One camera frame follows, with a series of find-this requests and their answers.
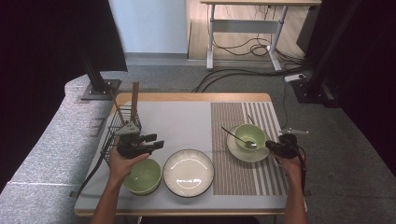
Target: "wire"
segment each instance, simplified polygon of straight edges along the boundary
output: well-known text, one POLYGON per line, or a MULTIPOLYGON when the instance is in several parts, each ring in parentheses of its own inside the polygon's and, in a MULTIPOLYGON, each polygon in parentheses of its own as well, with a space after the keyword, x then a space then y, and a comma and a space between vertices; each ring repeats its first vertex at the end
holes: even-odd
MULTIPOLYGON (((106 145, 105 145, 105 149, 107 150, 108 147, 111 144, 111 141, 114 138, 114 133, 112 133, 110 135, 110 137, 107 139, 106 141, 106 145)), ((99 169, 100 165, 102 164, 103 159, 105 158, 106 153, 104 151, 101 151, 100 157, 98 159, 98 162, 96 163, 95 167, 93 167, 92 171, 90 172, 90 174, 87 176, 87 178, 84 180, 84 183, 82 183, 81 187, 78 189, 77 192, 77 198, 79 196, 79 194, 84 190, 85 186, 88 184, 88 182, 91 180, 91 178, 93 177, 93 175, 96 173, 96 171, 99 169)))
POLYGON ((286 127, 286 125, 288 125, 289 122, 289 117, 288 117, 288 111, 286 110, 286 104, 285 104, 285 99, 286 99, 286 88, 288 87, 288 84, 286 82, 284 82, 285 87, 283 88, 283 99, 282 99, 282 104, 283 104, 283 111, 285 112, 285 124, 282 126, 281 129, 284 129, 286 127))
POLYGON ((232 55, 235 55, 235 56, 243 56, 243 55, 253 54, 253 55, 255 55, 255 56, 262 57, 262 56, 268 54, 268 50, 267 50, 267 48, 266 48, 266 47, 267 47, 266 45, 261 45, 261 44, 260 44, 260 45, 252 45, 252 46, 250 46, 250 51, 245 52, 245 53, 234 53, 234 52, 231 52, 231 51, 229 50, 229 49, 236 49, 236 48, 243 47, 243 46, 245 46, 248 42, 253 41, 253 40, 258 40, 258 39, 261 39, 261 40, 264 40, 264 41, 268 41, 268 40, 262 39, 262 38, 251 38, 251 39, 249 39, 247 42, 245 42, 244 44, 241 44, 241 45, 238 45, 238 46, 233 46, 233 47, 222 47, 222 46, 219 46, 219 45, 216 43, 216 40, 213 40, 213 45, 214 45, 216 48, 218 48, 218 49, 223 49, 223 50, 225 50, 225 51, 227 51, 227 52, 229 52, 229 53, 231 53, 232 55), (255 51, 258 50, 258 49, 264 49, 264 50, 265 50, 265 53, 263 53, 263 54, 256 53, 255 51))
POLYGON ((227 11, 227 15, 231 18, 231 20, 233 20, 233 17, 230 15, 230 13, 228 12, 228 8, 227 8, 227 5, 224 5, 225 6, 225 10, 227 11))
POLYGON ((274 20, 274 18, 275 18, 275 12, 276 12, 276 6, 274 6, 273 20, 274 20))
POLYGON ((259 13, 259 11, 261 12, 261 6, 259 6, 259 9, 256 9, 256 13, 254 13, 254 16, 252 18, 253 21, 256 20, 256 15, 257 15, 257 13, 259 13))
POLYGON ((305 166, 305 160, 306 160, 306 157, 305 157, 305 156, 306 156, 306 155, 305 155, 305 150, 304 150, 302 147, 298 146, 298 148, 295 148, 295 149, 296 149, 296 151, 297 151, 297 156, 298 156, 298 159, 300 160, 300 164, 301 164, 301 173, 302 173, 302 175, 301 175, 301 179, 302 179, 302 181, 301 181, 301 188, 302 188, 303 194, 304 194, 304 191, 305 191, 305 176, 306 176, 306 166, 305 166), (304 153, 304 158, 303 158, 303 156, 301 155, 299 149, 301 149, 301 150, 303 151, 303 153, 304 153))
POLYGON ((310 63, 303 63, 299 67, 296 68, 291 68, 287 69, 284 71, 280 72, 269 72, 269 73, 259 73, 259 72, 254 72, 254 71, 248 71, 244 69, 221 69, 218 71, 211 72, 207 74, 201 82, 198 84, 197 87, 195 87, 191 92, 198 92, 200 89, 203 89, 202 91, 205 91, 208 86, 212 85, 214 82, 225 78, 225 77, 231 77, 231 76, 258 76, 258 77, 276 77, 276 76, 285 76, 287 74, 291 73, 296 73, 296 72, 301 72, 305 69, 307 69, 310 66, 310 63), (221 72, 226 72, 226 71, 232 71, 232 72, 237 72, 237 73, 231 73, 231 74, 219 74, 221 72))

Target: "ceramic plate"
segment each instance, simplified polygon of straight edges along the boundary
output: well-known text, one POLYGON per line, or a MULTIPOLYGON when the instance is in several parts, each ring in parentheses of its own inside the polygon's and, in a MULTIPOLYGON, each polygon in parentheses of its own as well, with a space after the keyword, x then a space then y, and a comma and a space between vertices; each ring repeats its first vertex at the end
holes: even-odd
POLYGON ((183 149, 173 154, 163 167, 166 186, 181 197, 204 193, 214 177, 212 161, 201 151, 183 149))
MULTIPOLYGON (((231 129, 231 133, 235 134, 235 130, 236 127, 231 129)), ((268 149, 265 146, 254 152, 244 151, 238 148, 235 142, 235 138, 230 134, 227 134, 227 147, 236 158, 238 158, 241 161, 247 161, 247 162, 262 161, 265 158, 267 158, 268 155, 270 154, 270 149, 268 149)))

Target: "desk leg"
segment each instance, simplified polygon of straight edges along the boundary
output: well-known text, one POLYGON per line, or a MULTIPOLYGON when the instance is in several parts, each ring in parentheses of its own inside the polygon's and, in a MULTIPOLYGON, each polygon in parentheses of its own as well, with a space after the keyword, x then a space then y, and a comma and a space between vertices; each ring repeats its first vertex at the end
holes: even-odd
POLYGON ((286 17, 286 13, 288 12, 288 8, 289 8, 288 6, 283 6, 282 17, 277 23, 273 42, 271 44, 271 47, 269 46, 267 47, 268 53, 271 57, 271 61, 276 71, 282 70, 282 68, 280 68, 279 60, 277 59, 277 53, 275 52, 275 50, 276 50, 277 41, 279 40, 280 37, 280 32, 282 31, 283 23, 285 22, 285 17, 286 17))
POLYGON ((210 25, 209 25, 209 46, 207 48, 206 69, 213 70, 213 25, 215 23, 215 6, 211 5, 210 25))

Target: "wooden desk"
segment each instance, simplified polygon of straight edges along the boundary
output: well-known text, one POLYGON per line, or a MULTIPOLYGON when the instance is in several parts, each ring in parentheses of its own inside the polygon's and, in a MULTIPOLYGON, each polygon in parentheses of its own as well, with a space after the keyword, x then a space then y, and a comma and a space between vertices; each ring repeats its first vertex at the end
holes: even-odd
POLYGON ((213 33, 253 33, 274 34, 271 46, 267 46, 268 53, 276 71, 282 70, 277 59, 276 45, 285 22, 289 6, 310 7, 320 6, 320 0, 201 0, 202 4, 211 6, 209 26, 209 46, 207 49, 206 69, 213 69, 213 33), (279 21, 240 21, 215 20, 216 5, 253 5, 253 6, 283 6, 279 21))
MULTIPOLYGON (((117 102, 124 105, 131 99, 131 93, 121 93, 117 102)), ((281 167, 271 156, 258 162, 238 160, 226 147, 227 134, 220 128, 220 125, 230 128, 247 123, 249 121, 246 114, 249 114, 271 139, 276 140, 280 127, 268 94, 139 93, 137 110, 142 121, 142 134, 156 133, 158 140, 165 141, 164 148, 156 150, 150 156, 161 167, 173 153, 183 148, 194 148, 204 152, 212 160, 215 179, 205 193, 194 198, 176 196, 163 180, 148 196, 135 196, 122 187, 118 215, 254 216, 284 213, 287 181, 281 167)), ((111 125, 111 116, 116 116, 115 108, 107 119, 106 127, 111 125)), ((90 171, 106 141, 106 130, 107 128, 92 160, 90 171)), ((103 162, 78 198, 75 206, 77 215, 93 214, 108 174, 109 169, 103 162)))

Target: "spoon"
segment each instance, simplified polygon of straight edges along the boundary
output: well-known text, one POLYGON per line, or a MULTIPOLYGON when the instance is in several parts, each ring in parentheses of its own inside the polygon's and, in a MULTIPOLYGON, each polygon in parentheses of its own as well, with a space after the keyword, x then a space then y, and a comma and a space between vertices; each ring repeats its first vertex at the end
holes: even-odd
POLYGON ((226 133, 229 133, 229 134, 232 135, 233 137, 235 137, 235 138, 241 140, 243 143, 245 143, 245 145, 247 146, 247 148, 254 149, 254 148, 257 147, 257 144, 256 144, 256 143, 254 143, 254 142, 252 142, 252 141, 244 141, 244 140, 238 138, 237 136, 235 136, 234 134, 232 134, 231 132, 227 131, 227 130, 226 130, 225 128, 223 128, 222 126, 221 126, 221 128, 222 128, 222 130, 224 130, 226 133))
POLYGON ((247 116, 248 116, 248 118, 250 119, 251 123, 254 124, 254 125, 256 125, 256 124, 254 123, 253 119, 252 119, 249 115, 247 115, 247 116))

